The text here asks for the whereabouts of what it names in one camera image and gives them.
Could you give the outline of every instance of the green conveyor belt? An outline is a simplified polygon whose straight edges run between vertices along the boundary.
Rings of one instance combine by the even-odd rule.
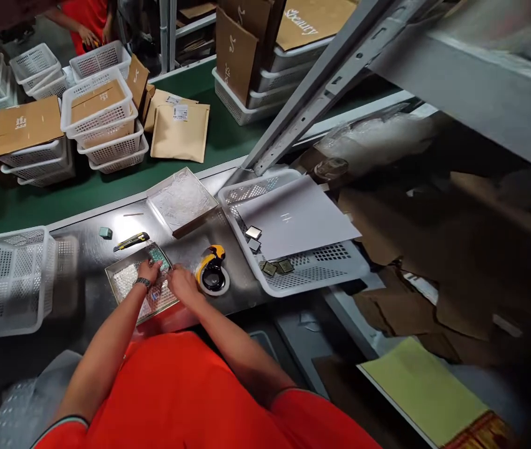
[[[4,190],[0,186],[0,233],[48,225],[121,200],[148,189],[185,166],[197,173],[250,153],[270,121],[239,127],[215,96],[211,75],[214,65],[215,61],[203,64],[155,84],[158,89],[211,105],[203,163],[145,157],[140,165],[103,175],[89,168],[86,156],[76,153],[75,179],[45,189],[19,186]]]

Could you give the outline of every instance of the hand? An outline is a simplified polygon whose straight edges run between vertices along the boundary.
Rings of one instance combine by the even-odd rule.
[[[180,264],[174,265],[173,270],[167,273],[167,287],[193,313],[207,303],[205,296],[198,290],[195,277]]]
[[[157,263],[152,263],[149,259],[145,260],[139,266],[139,278],[145,278],[151,285],[155,284],[157,276],[159,276],[159,270],[163,265],[163,261],[157,261]]]
[[[107,20],[105,27],[103,28],[103,44],[108,44],[112,41],[113,30],[112,30],[112,21]]]
[[[84,25],[78,26],[78,34],[80,35],[80,38],[82,39],[82,43],[86,45],[87,48],[93,49],[98,48],[99,46],[99,38],[95,36],[95,34],[86,28]]]

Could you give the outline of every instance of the white paper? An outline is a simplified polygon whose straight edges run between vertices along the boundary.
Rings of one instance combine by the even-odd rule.
[[[177,95],[170,95],[169,97],[167,97],[167,100],[165,102],[170,105],[176,106],[177,104],[180,104],[180,100],[182,100],[181,97]]]
[[[173,107],[173,119],[179,122],[188,121],[188,105],[176,105]]]
[[[361,236],[310,176],[238,205],[246,227],[254,226],[267,260]]]

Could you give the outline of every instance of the yellow paper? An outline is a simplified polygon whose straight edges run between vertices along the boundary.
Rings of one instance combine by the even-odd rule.
[[[438,447],[488,410],[413,338],[359,367]]]

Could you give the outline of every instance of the metal tray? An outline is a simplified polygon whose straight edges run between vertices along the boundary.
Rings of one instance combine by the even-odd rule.
[[[142,302],[136,325],[145,322],[178,302],[178,299],[167,287],[167,279],[165,278],[165,273],[172,267],[171,262],[157,243],[149,241],[144,248],[141,248],[136,253],[105,268],[105,273],[109,280],[109,285],[111,285],[111,290],[114,292],[115,300],[120,304],[130,290],[132,290],[134,281],[138,277],[139,265],[146,259],[155,259],[152,257],[152,254],[155,255],[156,252],[163,256],[163,266],[165,268],[162,267],[161,274],[155,284],[149,289],[147,296]]]

